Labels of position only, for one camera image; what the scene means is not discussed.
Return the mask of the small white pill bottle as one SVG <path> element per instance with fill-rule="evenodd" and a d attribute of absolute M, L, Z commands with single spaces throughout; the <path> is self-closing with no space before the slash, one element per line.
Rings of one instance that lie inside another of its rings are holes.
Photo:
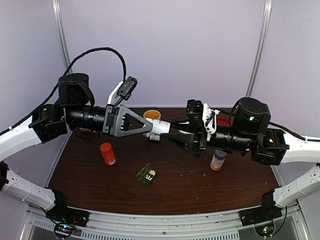
<path fill-rule="evenodd" d="M 168 134 L 170 132 L 171 124 L 167 121 L 153 119 L 152 130 L 150 131 L 152 134 L 161 135 Z"/>

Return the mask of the orange bottle cap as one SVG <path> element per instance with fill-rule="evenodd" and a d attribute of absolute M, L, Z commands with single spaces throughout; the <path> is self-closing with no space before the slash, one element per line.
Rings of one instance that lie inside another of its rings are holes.
<path fill-rule="evenodd" d="M 108 142 L 105 142 L 100 145 L 99 149 L 102 153 L 107 154 L 112 150 L 112 145 Z"/>

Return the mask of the large orange pill bottle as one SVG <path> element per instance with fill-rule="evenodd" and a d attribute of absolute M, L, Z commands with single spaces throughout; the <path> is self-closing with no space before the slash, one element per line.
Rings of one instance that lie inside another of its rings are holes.
<path fill-rule="evenodd" d="M 102 153 L 102 157 L 104 159 L 104 162 L 108 165 L 108 166 L 112 166 L 116 163 L 116 157 L 113 151 L 113 148 L 110 152 L 108 153 Z"/>

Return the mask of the green pill organizer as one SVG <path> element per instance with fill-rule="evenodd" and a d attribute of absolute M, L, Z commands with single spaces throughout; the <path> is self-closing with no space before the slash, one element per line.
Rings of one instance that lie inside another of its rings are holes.
<path fill-rule="evenodd" d="M 148 188 L 150 184 L 158 176 L 158 171 L 151 168 L 151 164 L 148 162 L 137 174 L 136 179 L 145 188 Z"/>

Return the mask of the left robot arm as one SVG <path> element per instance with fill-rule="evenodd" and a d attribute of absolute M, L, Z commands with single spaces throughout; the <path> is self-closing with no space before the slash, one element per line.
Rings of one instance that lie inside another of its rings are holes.
<path fill-rule="evenodd" d="M 27 119 L 0 136 L 0 191 L 22 201 L 32 203 L 53 215 L 61 222 L 72 218 L 62 192 L 36 185 L 18 176 L 4 160 L 26 148 L 45 144 L 68 130 L 83 128 L 113 137 L 147 133 L 153 124 L 121 105 L 127 100 L 138 81 L 129 77 L 120 81 L 109 96 L 106 107 L 95 105 L 89 87 L 89 76 L 72 73 L 58 79 L 58 101 L 45 104 Z"/>

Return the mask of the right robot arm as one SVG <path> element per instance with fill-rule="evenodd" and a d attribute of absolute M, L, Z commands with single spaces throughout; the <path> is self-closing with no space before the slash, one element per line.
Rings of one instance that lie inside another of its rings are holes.
<path fill-rule="evenodd" d="M 278 166 L 295 162 L 314 163 L 305 174 L 263 197 L 256 210 L 259 220 L 268 220 L 277 208 L 310 193 L 320 185 L 320 139 L 301 136 L 271 122 L 267 104 L 251 97 L 240 98 L 228 113 L 228 124 L 218 124 L 218 109 L 190 99 L 186 117 L 172 120 L 159 135 L 185 151 L 201 156 L 206 148 L 226 153 L 251 154 L 262 165 Z"/>

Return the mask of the floral mug yellow inside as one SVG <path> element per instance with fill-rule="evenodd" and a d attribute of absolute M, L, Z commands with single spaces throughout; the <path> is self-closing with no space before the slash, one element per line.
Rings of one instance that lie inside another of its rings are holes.
<path fill-rule="evenodd" d="M 160 120 L 161 116 L 161 113 L 156 109 L 150 109 L 143 113 L 144 119 Z"/>

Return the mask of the small white lying bottle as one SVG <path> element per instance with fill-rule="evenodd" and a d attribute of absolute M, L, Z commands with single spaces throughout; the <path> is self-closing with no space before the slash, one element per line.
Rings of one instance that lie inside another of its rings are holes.
<path fill-rule="evenodd" d="M 156 141 L 159 142 L 160 141 L 160 135 L 157 134 L 153 134 L 153 133 L 146 133 L 145 136 L 150 140 L 150 141 Z"/>

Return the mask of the amber bottle grey cap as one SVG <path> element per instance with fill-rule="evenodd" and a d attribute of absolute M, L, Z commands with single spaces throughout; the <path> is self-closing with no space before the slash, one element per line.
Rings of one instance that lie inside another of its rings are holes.
<path fill-rule="evenodd" d="M 223 166 L 226 156 L 227 156 L 226 152 L 216 149 L 210 163 L 210 168 L 213 171 L 219 171 Z"/>

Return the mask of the aluminium front rail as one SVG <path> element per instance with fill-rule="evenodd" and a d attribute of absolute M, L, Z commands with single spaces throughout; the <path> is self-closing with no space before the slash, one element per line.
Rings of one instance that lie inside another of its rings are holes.
<path fill-rule="evenodd" d="M 273 221 L 244 226 L 236 209 L 213 213 L 178 215 L 138 215 L 86 210 L 87 225 L 77 226 L 66 240 L 312 240 L 306 220 L 297 202 Z M 18 240 L 59 240 L 54 223 L 33 205 L 29 205 Z M 256 228 L 275 224 L 276 235 L 261 237 Z"/>

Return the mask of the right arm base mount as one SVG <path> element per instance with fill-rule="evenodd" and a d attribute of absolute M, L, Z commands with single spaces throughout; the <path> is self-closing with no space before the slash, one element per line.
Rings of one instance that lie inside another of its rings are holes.
<path fill-rule="evenodd" d="M 274 192 L 274 190 L 270 190 L 262 195 L 261 206 L 238 212 L 243 226 L 271 221 L 282 216 L 282 209 L 276 206 Z"/>

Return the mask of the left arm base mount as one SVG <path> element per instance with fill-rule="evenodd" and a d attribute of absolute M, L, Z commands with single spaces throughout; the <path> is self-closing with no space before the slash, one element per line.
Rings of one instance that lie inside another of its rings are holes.
<path fill-rule="evenodd" d="M 89 220 L 89 212 L 68 207 L 62 192 L 58 190 L 52 190 L 52 192 L 55 200 L 53 208 L 46 211 L 48 217 L 54 221 L 86 227 Z"/>

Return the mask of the left aluminium frame post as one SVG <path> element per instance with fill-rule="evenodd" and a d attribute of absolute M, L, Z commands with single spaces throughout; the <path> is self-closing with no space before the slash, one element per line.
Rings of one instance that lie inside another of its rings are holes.
<path fill-rule="evenodd" d="M 63 25 L 63 17 L 61 12 L 61 4 L 59 0 L 52 0 L 52 7 L 53 7 L 53 14 L 56 22 L 58 37 L 60 41 L 60 47 L 62 51 L 62 59 L 65 65 L 65 68 L 67 69 L 71 63 L 68 46 L 67 46 L 67 40 Z"/>

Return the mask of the aluminium frame post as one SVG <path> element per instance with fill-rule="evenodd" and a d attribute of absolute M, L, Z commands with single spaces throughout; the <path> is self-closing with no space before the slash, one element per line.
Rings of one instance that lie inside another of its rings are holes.
<path fill-rule="evenodd" d="M 253 94 L 253 90 L 255 87 L 255 83 L 258 78 L 260 66 L 263 59 L 263 53 L 266 46 L 270 24 L 271 24 L 271 18 L 272 18 L 272 9 L 273 9 L 273 1 L 272 0 L 265 0 L 264 1 L 264 9 L 263 9 L 263 16 L 261 20 L 261 27 L 260 27 L 260 34 L 256 49 L 256 54 L 253 62 L 253 67 L 248 83 L 248 87 L 246 90 L 246 97 L 251 97 Z"/>
<path fill-rule="evenodd" d="M 63 17 L 61 12 L 61 4 L 59 0 L 52 0 L 52 7 L 53 7 L 53 14 L 56 22 L 58 37 L 60 41 L 60 47 L 62 51 L 62 59 L 65 65 L 65 68 L 67 69 L 71 63 L 68 46 L 67 46 L 67 40 L 63 25 Z"/>

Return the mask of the right aluminium frame post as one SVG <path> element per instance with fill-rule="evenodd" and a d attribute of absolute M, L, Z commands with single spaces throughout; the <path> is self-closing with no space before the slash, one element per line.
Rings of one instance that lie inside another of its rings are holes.
<path fill-rule="evenodd" d="M 272 0 L 265 0 L 264 1 L 264 9 L 263 9 L 263 16 L 261 20 L 261 27 L 260 27 L 260 34 L 256 49 L 256 54 L 253 62 L 253 67 L 248 83 L 248 87 L 246 90 L 246 97 L 251 97 L 253 94 L 253 90 L 255 87 L 255 83 L 258 78 L 260 66 L 263 59 L 263 53 L 266 46 L 270 24 L 271 24 L 271 18 L 272 18 L 272 9 L 273 9 L 273 1 Z"/>

